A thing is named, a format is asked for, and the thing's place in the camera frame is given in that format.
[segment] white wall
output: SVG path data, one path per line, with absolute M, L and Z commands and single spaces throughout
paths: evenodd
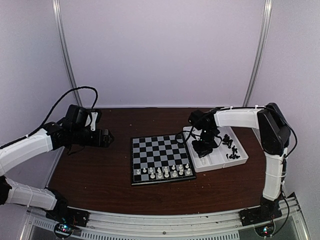
M 51 0 L 2 0 L 0 7 L 0 145 L 40 125 L 55 101 L 70 88 Z M 54 111 L 58 120 L 70 96 Z M 34 187 L 46 185 L 57 152 L 35 157 L 7 177 Z M 0 238 L 17 239 L 26 209 L 0 206 Z
M 273 2 L 272 18 L 251 105 L 278 103 L 298 135 L 288 159 L 288 192 L 295 191 L 311 239 L 320 230 L 320 2 Z
M 100 107 L 240 106 L 264 0 L 68 0 L 75 80 Z M 82 92 L 85 106 L 93 94 Z

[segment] vertical metal pole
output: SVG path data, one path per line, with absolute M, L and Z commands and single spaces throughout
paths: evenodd
M 253 69 L 250 77 L 249 86 L 247 88 L 246 95 L 243 101 L 243 105 L 242 105 L 243 107 L 248 106 L 252 92 L 255 87 L 260 64 L 262 61 L 263 51 L 264 51 L 267 36 L 268 36 L 270 20 L 271 20 L 271 10 L 272 10 L 272 0 L 265 0 L 258 48 L 256 50 L 256 55 L 255 55 L 254 65 L 253 65 Z
M 65 37 L 64 25 L 63 25 L 62 16 L 61 16 L 61 10 L 60 10 L 60 0 L 52 0 L 52 4 L 53 4 L 54 17 L 55 17 L 56 25 L 58 28 L 59 37 L 60 37 L 64 65 L 66 68 L 66 72 L 68 75 L 68 79 L 69 79 L 71 88 L 74 89 L 77 87 L 77 84 L 75 81 L 75 76 L 74 76 L 74 72 L 72 70 L 70 57 L 69 57 L 69 53 L 68 53 L 67 41 L 66 41 L 66 37 Z M 76 103 L 82 107 L 83 105 L 81 102 L 79 92 L 77 90 L 73 91 L 73 95 L 74 95 Z

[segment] wooden table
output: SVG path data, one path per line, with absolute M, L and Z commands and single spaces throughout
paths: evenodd
M 190 181 L 131 186 L 131 138 L 178 133 L 188 125 L 193 110 L 103 109 L 97 127 L 109 129 L 115 142 L 109 148 L 86 147 L 78 154 L 63 154 L 49 187 L 72 207 L 120 214 L 213 213 L 259 205 L 266 161 L 248 128 L 233 129 L 249 156 L 245 164 L 199 172 Z

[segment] robotic arm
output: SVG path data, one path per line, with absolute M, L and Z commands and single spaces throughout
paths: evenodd
M 58 192 L 38 189 L 15 182 L 5 174 L 15 166 L 39 154 L 72 145 L 107 148 L 114 137 L 107 129 L 96 129 L 101 111 L 70 105 L 66 116 L 58 122 L 49 122 L 35 134 L 26 136 L 0 149 L 0 205 L 19 204 L 50 211 L 57 219 L 63 219 L 68 202 Z
M 198 156 L 210 154 L 218 145 L 215 138 L 220 133 L 218 127 L 243 127 L 260 131 L 261 146 L 266 158 L 265 185 L 259 209 L 240 212 L 242 224 L 249 225 L 263 222 L 277 215 L 278 198 L 286 175 L 286 156 L 291 130 L 275 103 L 254 108 L 217 107 L 204 113 L 196 110 L 191 113 L 189 122 L 202 130 L 200 139 L 192 146 Z

